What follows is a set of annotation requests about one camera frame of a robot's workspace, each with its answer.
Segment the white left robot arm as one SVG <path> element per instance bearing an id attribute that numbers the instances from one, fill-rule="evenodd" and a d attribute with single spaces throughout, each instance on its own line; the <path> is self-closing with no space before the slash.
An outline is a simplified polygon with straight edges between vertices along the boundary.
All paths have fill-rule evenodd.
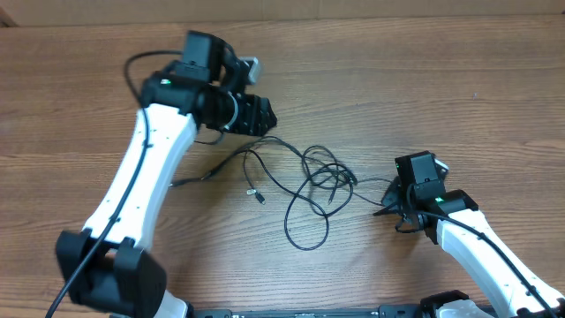
<path id="1" fill-rule="evenodd" d="M 60 298 L 113 317 L 191 317 L 151 256 L 164 198 L 201 128 L 263 136 L 277 123 L 266 98 L 249 95 L 261 65 L 223 39 L 191 31 L 171 61 L 132 90 L 139 105 L 129 147 L 81 231 L 63 231 L 56 258 Z"/>

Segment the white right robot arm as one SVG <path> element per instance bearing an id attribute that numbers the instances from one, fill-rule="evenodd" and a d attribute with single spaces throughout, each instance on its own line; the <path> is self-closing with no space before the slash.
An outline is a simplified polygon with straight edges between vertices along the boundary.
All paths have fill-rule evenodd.
<path id="1" fill-rule="evenodd" d="M 444 185 L 449 167 L 423 151 L 395 159 L 397 175 L 378 216 L 397 215 L 395 230 L 423 232 L 451 255 L 498 317 L 562 317 L 564 295 L 531 271 L 497 236 L 479 205 Z"/>

